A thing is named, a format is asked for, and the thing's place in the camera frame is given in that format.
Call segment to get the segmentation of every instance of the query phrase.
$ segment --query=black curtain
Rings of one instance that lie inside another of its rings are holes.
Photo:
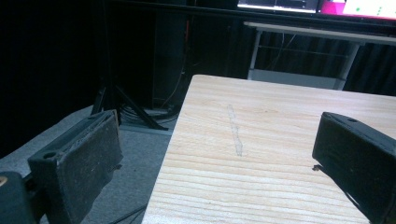
[[[1,1],[0,158],[93,103],[94,51],[90,1]]]

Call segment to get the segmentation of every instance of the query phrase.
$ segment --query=tripod leg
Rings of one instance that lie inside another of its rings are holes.
[[[116,86],[117,93],[120,95],[120,97],[124,100],[124,102],[130,106],[134,112],[136,112],[137,116],[139,116],[143,121],[147,123],[147,125],[152,128],[152,129],[158,129],[158,130],[168,130],[167,128],[164,128],[163,126],[159,125],[154,119],[152,119],[146,111],[144,111],[140,106],[138,106],[129,96],[125,93],[125,91],[120,88],[119,86]]]
[[[101,90],[99,90],[98,94],[96,95],[95,104],[93,105],[91,115],[97,114],[102,111],[105,95],[106,95],[106,87],[103,87]]]

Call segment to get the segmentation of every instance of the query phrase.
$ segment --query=floor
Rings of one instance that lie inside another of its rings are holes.
[[[0,172],[15,171],[27,175],[27,159],[60,134],[64,133],[81,119],[88,117],[91,107],[79,110],[61,120],[58,124],[38,135],[10,155],[0,160]],[[148,129],[120,126],[120,141],[123,153],[122,167],[114,173],[92,206],[91,212],[82,223],[111,223],[116,219],[145,205],[154,187],[157,174],[169,144],[176,121],[171,120],[163,126],[167,132],[152,132]],[[131,223],[129,217],[120,223]],[[133,223],[141,223],[140,215]],[[48,223],[45,218],[41,223]]]

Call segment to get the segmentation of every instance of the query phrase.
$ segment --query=wood grain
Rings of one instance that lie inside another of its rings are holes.
[[[368,223],[312,159],[323,111],[396,137],[396,98],[194,76],[143,223]]]

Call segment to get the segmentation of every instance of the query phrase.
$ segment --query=monitor screen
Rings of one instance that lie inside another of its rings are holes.
[[[239,0],[239,8],[316,13],[318,0]]]
[[[238,7],[396,20],[396,0],[239,0]]]
[[[395,0],[324,0],[318,13],[396,20]]]

